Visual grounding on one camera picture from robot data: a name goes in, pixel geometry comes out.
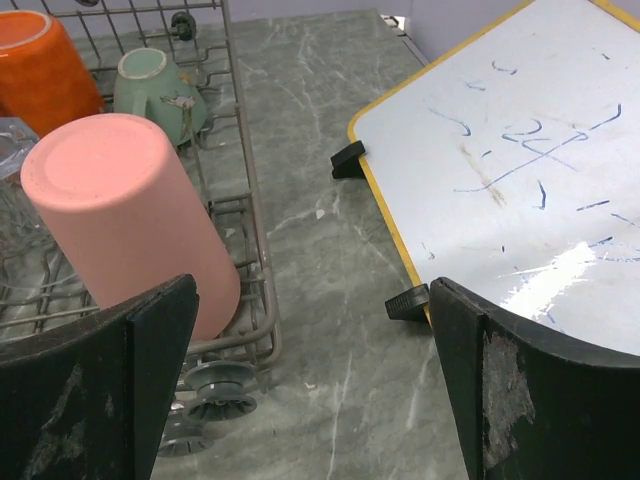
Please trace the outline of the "mint green mug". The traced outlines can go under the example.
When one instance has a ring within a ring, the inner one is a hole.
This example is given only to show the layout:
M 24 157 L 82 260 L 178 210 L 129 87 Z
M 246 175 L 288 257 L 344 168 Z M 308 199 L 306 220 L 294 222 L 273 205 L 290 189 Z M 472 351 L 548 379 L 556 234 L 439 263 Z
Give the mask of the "mint green mug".
M 189 75 L 164 51 L 150 47 L 131 50 L 120 59 L 113 111 L 152 121 L 175 147 L 191 141 L 208 116 Z

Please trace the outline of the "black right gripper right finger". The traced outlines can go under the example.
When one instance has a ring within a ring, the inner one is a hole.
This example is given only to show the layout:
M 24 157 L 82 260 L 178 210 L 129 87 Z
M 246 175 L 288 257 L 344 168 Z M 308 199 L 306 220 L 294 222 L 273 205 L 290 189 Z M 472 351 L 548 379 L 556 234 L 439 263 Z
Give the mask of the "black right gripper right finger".
M 636 479 L 639 358 L 441 277 L 429 311 L 471 479 Z

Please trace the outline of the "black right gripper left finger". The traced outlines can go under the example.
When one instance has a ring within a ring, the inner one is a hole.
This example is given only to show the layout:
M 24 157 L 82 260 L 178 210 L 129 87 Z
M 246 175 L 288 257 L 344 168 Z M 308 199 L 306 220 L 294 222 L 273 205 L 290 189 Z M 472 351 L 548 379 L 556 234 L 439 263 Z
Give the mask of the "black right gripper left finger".
M 180 275 L 2 346 L 2 478 L 149 478 L 198 306 Z

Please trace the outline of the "large orange mug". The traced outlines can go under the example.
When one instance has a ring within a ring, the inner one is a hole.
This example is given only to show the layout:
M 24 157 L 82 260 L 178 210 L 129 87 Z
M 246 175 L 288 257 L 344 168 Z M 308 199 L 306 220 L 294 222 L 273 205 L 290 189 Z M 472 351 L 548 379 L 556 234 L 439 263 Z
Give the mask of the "large orange mug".
M 37 11 L 1 13 L 1 114 L 43 137 L 104 110 L 104 99 L 66 29 Z

